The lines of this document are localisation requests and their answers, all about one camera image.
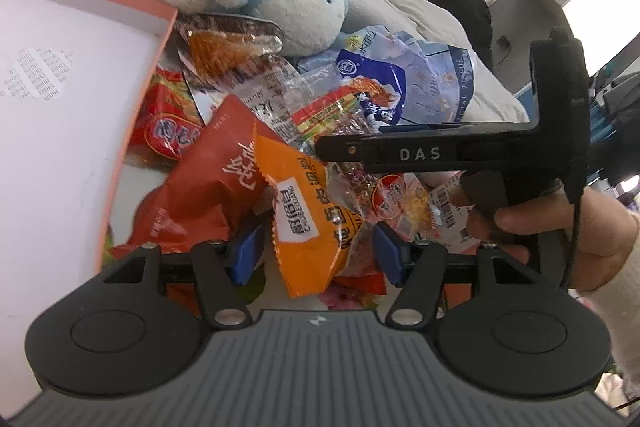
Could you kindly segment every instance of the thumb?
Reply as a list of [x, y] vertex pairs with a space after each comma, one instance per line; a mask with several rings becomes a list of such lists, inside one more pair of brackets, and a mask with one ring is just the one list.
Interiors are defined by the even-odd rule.
[[501, 208], [495, 213], [494, 219], [498, 227], [516, 235], [570, 229], [574, 220], [574, 206], [569, 204], [564, 192], [559, 191]]

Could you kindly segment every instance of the blue tissue package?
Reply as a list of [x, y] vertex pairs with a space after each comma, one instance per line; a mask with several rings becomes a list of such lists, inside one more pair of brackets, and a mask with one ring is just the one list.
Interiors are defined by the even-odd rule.
[[420, 41], [384, 26], [344, 37], [335, 62], [373, 129], [459, 122], [474, 93], [467, 50]]

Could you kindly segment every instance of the sleeve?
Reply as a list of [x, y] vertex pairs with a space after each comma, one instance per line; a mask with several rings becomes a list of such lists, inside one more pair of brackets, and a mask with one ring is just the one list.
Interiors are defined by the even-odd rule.
[[[638, 214], [633, 215], [640, 221]], [[583, 295], [609, 328], [613, 357], [630, 391], [640, 393], [640, 235], [622, 270], [603, 287]]]

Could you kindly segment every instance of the round white logo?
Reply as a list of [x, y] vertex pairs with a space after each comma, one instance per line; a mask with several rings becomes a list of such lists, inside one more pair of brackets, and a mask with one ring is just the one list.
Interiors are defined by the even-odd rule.
[[338, 62], [338, 71], [342, 74], [353, 74], [356, 69], [356, 65], [352, 60], [345, 59]]

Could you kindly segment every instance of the red snack package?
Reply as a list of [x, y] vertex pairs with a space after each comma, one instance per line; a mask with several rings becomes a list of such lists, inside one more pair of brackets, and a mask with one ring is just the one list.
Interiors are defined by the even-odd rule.
[[238, 97], [228, 95], [164, 184], [140, 203], [129, 240], [113, 248], [113, 255], [120, 258], [146, 241], [176, 253], [233, 237], [267, 186], [255, 165], [254, 126], [282, 142]]
[[173, 166], [204, 124], [182, 73], [156, 68], [129, 141], [129, 161]]

